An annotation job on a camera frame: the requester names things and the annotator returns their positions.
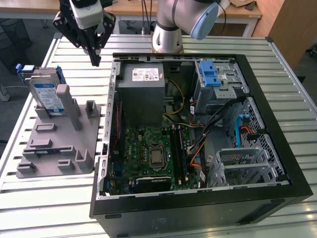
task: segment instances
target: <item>yellow wire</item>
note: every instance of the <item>yellow wire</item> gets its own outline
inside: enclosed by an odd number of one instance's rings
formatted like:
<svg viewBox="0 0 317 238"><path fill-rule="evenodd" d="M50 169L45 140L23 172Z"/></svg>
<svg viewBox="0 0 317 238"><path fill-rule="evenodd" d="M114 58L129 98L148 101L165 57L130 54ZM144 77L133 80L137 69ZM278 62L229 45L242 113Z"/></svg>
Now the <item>yellow wire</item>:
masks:
<svg viewBox="0 0 317 238"><path fill-rule="evenodd" d="M182 95L183 103L182 103L182 106L180 107L180 109L178 109L177 111L175 111L175 112L170 112L170 113L163 113L163 115L175 115L175 114L179 113L179 112L184 108L185 98L184 98L183 92L182 92L182 90L180 89L180 87L178 87L178 85L177 85L173 80L170 80L170 79L169 79L168 81L171 82L172 84L174 84L175 87L178 89L178 91L179 91L180 94Z"/></svg>

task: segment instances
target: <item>blue drive bay latch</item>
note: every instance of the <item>blue drive bay latch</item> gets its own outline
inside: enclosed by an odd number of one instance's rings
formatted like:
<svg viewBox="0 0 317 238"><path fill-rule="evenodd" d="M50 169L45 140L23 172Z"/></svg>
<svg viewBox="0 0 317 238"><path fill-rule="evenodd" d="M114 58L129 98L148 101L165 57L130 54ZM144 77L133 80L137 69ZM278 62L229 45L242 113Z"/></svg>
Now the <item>blue drive bay latch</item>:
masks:
<svg viewBox="0 0 317 238"><path fill-rule="evenodd" d="M205 87L219 87L222 85L217 77L217 69L211 60L201 60L200 71L204 78Z"/></svg>

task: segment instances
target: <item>blue drive bracket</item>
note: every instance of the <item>blue drive bracket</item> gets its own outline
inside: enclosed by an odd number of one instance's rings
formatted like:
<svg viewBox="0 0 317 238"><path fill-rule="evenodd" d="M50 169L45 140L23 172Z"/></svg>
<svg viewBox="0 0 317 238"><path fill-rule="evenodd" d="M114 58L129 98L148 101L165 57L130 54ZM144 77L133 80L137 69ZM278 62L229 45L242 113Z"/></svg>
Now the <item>blue drive bracket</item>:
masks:
<svg viewBox="0 0 317 238"><path fill-rule="evenodd" d="M16 65L15 69L16 69L16 73L18 74L18 76L20 77L22 82L25 84L25 77L22 75L22 73L33 73L35 70L35 66L34 65L25 65L22 68L22 65L20 63L18 63Z"/></svg>
<svg viewBox="0 0 317 238"><path fill-rule="evenodd" d="M222 85L217 77L217 69L211 60L201 60L200 71L204 78L205 87L220 87Z"/></svg>
<svg viewBox="0 0 317 238"><path fill-rule="evenodd" d="M18 63L15 69L16 73L18 74L22 82L25 84L25 77L23 76L23 73L33 73L36 67L34 65L25 65L23 67L20 63ZM66 84L65 77L63 75L63 71L61 70L61 67L57 66L55 69L60 83Z"/></svg>

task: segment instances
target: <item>sticker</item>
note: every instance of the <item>sticker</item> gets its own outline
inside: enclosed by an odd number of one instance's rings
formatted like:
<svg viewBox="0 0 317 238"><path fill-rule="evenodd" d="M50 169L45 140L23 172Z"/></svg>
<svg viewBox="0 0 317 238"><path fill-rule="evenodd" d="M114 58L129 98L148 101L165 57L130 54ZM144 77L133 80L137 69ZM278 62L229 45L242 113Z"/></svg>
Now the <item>sticker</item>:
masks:
<svg viewBox="0 0 317 238"><path fill-rule="evenodd" d="M194 106L190 106L190 114L195 114L195 107Z"/></svg>
<svg viewBox="0 0 317 238"><path fill-rule="evenodd" d="M132 81L159 81L158 68L135 68L132 71Z"/></svg>
<svg viewBox="0 0 317 238"><path fill-rule="evenodd" d="M206 159L206 163L211 163L213 159L213 156L208 155L208 158Z"/></svg>
<svg viewBox="0 0 317 238"><path fill-rule="evenodd" d="M218 74L218 79L227 79L227 76L225 74Z"/></svg>
<svg viewBox="0 0 317 238"><path fill-rule="evenodd" d="M64 111L64 106L55 93L56 88L54 84L36 83L34 84L34 89L40 101L51 115L61 115L61 112Z"/></svg>
<svg viewBox="0 0 317 238"><path fill-rule="evenodd" d="M205 174L203 173L203 171L200 171L199 177L202 179L202 181L205 182L206 176L205 176Z"/></svg>

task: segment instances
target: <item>blue hard drive label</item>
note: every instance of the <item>blue hard drive label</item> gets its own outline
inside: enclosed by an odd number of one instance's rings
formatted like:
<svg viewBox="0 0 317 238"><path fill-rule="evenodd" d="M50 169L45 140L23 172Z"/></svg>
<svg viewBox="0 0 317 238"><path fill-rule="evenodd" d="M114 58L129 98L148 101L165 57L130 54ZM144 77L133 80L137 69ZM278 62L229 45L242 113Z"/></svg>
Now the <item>blue hard drive label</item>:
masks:
<svg viewBox="0 0 317 238"><path fill-rule="evenodd" d="M51 115L60 115L64 106L56 95L56 87L52 83L36 83L35 91L40 101Z"/></svg>

